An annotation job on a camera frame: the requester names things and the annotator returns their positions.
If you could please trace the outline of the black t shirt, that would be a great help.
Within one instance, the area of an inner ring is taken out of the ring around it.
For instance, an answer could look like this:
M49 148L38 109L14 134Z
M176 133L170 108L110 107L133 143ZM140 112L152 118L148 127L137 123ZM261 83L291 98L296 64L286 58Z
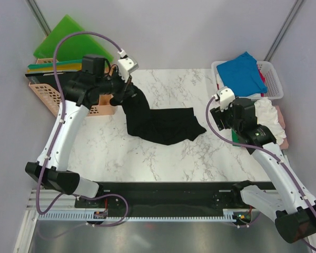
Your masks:
M135 85L134 94L123 99L127 133L133 137L163 145L194 141L206 129L193 108L151 109L144 93Z

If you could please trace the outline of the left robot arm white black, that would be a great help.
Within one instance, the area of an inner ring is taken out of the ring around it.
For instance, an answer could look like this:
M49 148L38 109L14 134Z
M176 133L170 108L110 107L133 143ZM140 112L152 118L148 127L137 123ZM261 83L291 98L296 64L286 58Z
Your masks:
M115 65L99 55L84 56L82 69L61 86L64 100L51 135L36 162L27 163L26 173L46 189L86 196L93 207L103 205L105 194L98 190L98 183L68 170L70 152L83 120L98 104L100 95L113 95L121 102L133 94L131 73L137 68L138 63L129 56Z

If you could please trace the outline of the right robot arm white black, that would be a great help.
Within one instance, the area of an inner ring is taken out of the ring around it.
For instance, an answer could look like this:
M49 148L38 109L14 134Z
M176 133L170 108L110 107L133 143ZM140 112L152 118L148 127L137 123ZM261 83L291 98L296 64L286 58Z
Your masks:
M244 147L261 165L279 194L274 198L249 181L239 183L231 193L236 207L246 204L258 209L274 222L280 236L288 243L316 234L316 197L298 179L283 157L270 129L258 123L254 102L231 96L217 108L206 105L205 118L212 132L231 129L238 136L237 146Z

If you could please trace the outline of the green t shirt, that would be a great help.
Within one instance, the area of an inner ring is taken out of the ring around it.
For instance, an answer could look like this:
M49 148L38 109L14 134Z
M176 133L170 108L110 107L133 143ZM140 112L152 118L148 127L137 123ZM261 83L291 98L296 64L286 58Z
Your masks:
M233 130L231 130L231 136L232 136L233 146L239 147L239 143L240 143L239 137Z

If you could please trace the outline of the white crumpled t shirt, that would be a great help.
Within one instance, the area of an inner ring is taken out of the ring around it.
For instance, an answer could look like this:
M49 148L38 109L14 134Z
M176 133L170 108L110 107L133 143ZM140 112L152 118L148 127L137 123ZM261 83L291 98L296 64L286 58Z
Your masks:
M272 101L268 98L262 98L255 101L254 106L258 124L266 126L275 137L278 130L281 131L282 129L278 124L277 110L275 106L272 105Z

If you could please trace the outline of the blue folded t shirt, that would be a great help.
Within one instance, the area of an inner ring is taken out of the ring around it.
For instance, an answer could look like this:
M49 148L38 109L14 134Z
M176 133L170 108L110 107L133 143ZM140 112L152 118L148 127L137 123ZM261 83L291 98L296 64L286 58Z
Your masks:
M219 64L216 69L223 84L230 88L236 96L247 97L268 91L261 79L257 60L248 52Z

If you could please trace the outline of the white laundry basket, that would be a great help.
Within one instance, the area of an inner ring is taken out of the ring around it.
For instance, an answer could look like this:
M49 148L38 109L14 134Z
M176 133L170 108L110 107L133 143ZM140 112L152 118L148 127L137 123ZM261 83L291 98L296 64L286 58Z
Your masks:
M284 96L283 88L274 66L267 61L257 61L256 64L260 73L265 78L264 84L267 87L267 93L263 93L263 95L256 93L248 96L248 98L252 100L258 100L263 97L269 100L282 99Z

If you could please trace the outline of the red garment in basket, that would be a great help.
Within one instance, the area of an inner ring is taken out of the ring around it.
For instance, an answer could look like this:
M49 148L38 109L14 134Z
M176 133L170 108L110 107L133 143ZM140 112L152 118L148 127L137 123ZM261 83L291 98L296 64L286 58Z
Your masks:
M265 85L265 77L261 73L260 69L258 69L259 77L257 78L257 86L258 86L258 92L260 93L261 97L265 97L265 94L268 91L268 88Z

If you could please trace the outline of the green plastic board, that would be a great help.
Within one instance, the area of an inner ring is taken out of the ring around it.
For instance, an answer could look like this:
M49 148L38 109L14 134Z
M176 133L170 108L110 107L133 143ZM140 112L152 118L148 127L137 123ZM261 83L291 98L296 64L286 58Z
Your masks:
M84 29L69 15L65 15L48 37L36 48L33 55L38 59L52 58L55 48L64 37ZM67 39L58 50L58 61L81 60L86 54L96 54L107 58L114 57L91 35L77 35Z

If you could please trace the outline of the pink t shirt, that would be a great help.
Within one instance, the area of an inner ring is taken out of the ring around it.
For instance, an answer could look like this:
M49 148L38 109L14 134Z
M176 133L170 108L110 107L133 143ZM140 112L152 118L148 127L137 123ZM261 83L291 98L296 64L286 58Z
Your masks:
M278 133L275 134L276 141L280 145L281 150L286 150L289 147L289 143L287 140L287 135L285 133L285 121L284 117L282 115L282 112L280 110L280 107L278 105L275 106L278 114L278 124L281 126L281 131L278 130Z

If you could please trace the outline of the black folder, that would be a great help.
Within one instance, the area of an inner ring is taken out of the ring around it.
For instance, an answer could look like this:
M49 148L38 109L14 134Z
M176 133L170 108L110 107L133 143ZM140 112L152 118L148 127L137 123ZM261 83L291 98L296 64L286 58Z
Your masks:
M76 72L58 72L58 79L60 85L67 84L74 76ZM25 76L29 79L32 84L48 84L51 87L57 89L55 76L53 72L49 73L26 73Z

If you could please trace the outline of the orange file basket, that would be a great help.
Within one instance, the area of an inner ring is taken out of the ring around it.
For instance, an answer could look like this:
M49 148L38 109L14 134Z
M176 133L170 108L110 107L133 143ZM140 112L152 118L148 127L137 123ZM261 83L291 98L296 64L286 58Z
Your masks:
M53 62L52 58L37 59L36 64ZM49 73L52 67L44 67L39 69L27 70L27 73ZM45 104L45 106L52 112L54 116L57 116L59 111L59 105L61 96L58 88L55 89L48 84L32 84L28 85L37 97ZM111 95L100 95L98 104L93 105L87 116L104 116L114 115L116 107L111 106L109 101L112 98Z

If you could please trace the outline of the teal folder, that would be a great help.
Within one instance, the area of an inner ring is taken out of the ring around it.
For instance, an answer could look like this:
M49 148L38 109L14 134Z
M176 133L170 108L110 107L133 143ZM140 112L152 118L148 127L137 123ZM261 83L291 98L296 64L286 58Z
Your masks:
M77 64L81 62L82 60L61 61L61 62L56 62L56 66L61 66L61 65L66 65L66 64ZM28 66L28 69L33 70L33 69L39 69L39 68L44 68L44 67L53 67L53 62L41 63L41 64L30 64Z

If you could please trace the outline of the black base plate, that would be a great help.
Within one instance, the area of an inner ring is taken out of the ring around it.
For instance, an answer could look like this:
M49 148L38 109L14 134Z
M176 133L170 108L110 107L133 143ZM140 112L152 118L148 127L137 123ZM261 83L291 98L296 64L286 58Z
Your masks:
M103 200L80 199L77 208L107 208L112 215L205 216L221 215L225 209L247 210L237 200L234 182L102 182L99 195L124 197Z

